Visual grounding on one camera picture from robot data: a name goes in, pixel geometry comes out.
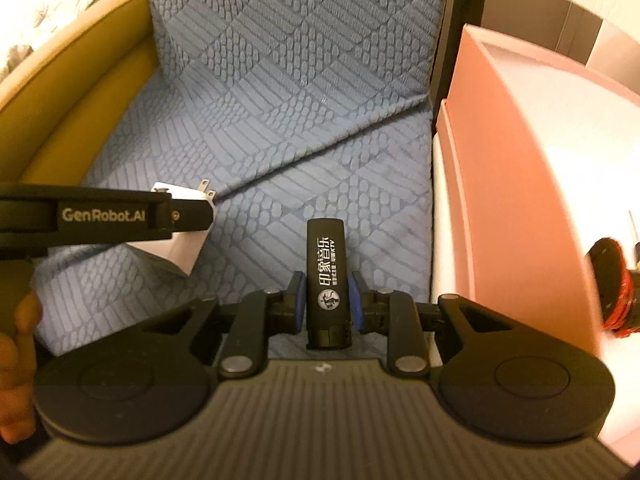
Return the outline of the operator's left hand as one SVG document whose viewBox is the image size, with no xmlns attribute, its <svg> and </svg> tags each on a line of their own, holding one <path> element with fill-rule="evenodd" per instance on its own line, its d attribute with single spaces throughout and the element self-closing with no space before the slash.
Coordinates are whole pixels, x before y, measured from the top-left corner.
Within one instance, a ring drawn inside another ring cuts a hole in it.
<svg viewBox="0 0 640 480">
<path fill-rule="evenodd" d="M 15 335 L 1 335 L 0 422 L 2 440 L 15 444 L 36 429 L 32 389 L 37 367 L 35 337 L 42 307 L 31 290 L 15 310 Z"/>
</svg>

